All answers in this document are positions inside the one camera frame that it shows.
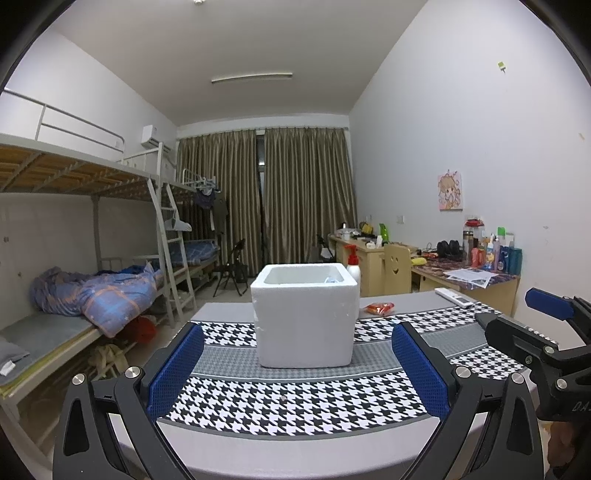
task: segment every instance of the wooden chair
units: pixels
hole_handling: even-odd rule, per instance
[[[384,245],[384,295],[411,293],[410,250],[401,245]]]

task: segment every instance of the green bottle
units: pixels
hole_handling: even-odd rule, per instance
[[[388,229],[383,223],[379,224],[379,234],[382,236],[382,242],[389,242]]]

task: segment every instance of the wooden bed slats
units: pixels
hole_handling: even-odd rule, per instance
[[[150,200],[145,186],[149,174],[134,174],[78,158],[13,145],[0,145],[0,192],[72,193]]]

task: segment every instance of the brown curtain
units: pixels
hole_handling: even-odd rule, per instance
[[[270,263],[303,263],[316,235],[356,223],[345,131],[265,130],[265,227]]]
[[[254,130],[224,132],[183,138],[178,145],[177,175],[184,168],[202,177],[217,179],[228,204],[226,235],[220,243],[222,261],[242,238],[246,239],[242,261],[249,274],[261,269],[261,213]],[[191,239],[214,238],[209,210],[184,202],[181,220],[189,222]]]

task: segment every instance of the fluorescent lamp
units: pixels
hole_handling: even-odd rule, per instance
[[[214,77],[212,83],[235,82],[237,80],[282,80],[290,79],[293,76],[293,72],[247,73],[246,75]]]

